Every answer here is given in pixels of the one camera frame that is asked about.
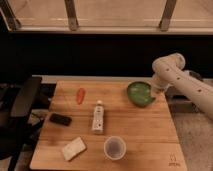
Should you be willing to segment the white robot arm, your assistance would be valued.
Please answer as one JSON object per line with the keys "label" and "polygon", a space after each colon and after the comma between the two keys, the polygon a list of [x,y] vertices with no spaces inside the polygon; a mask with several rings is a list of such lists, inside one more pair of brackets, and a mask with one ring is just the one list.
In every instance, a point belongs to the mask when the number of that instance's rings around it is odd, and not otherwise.
{"label": "white robot arm", "polygon": [[213,120],[213,87],[183,72],[185,64],[185,58],[180,53],[155,59],[152,63],[152,90],[163,92],[168,85],[173,85]]}

